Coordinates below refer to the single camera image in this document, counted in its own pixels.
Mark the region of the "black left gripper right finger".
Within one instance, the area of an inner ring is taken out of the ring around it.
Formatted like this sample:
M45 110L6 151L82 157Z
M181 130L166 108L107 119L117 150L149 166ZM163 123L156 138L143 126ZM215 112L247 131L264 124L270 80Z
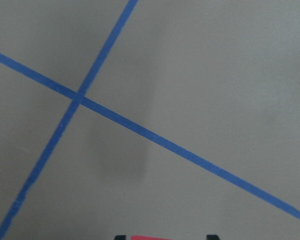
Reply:
M220 240L220 237L217 234L207 234L206 240Z

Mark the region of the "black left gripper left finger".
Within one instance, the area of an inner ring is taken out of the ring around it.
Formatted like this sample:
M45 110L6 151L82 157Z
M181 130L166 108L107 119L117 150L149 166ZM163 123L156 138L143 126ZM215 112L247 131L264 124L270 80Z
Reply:
M116 235L114 240L126 240L126 235Z

